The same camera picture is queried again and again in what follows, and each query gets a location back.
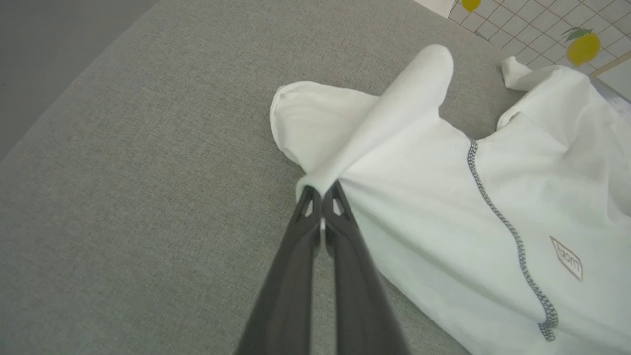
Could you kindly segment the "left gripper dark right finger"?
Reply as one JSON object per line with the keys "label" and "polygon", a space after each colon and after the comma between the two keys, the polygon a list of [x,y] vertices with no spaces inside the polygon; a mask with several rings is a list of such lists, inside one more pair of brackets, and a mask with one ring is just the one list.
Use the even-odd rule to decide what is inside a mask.
{"label": "left gripper dark right finger", "polygon": [[334,261],[336,350],[339,355],[408,355],[381,277],[342,186],[323,200],[324,238]]}

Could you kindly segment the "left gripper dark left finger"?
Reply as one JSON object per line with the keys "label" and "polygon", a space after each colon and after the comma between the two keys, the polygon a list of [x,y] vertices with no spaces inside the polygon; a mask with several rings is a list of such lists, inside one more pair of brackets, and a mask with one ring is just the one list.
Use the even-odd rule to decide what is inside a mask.
{"label": "left gripper dark left finger", "polygon": [[287,230],[246,322],[238,355],[311,352],[314,258],[320,245],[322,197],[302,190]]}

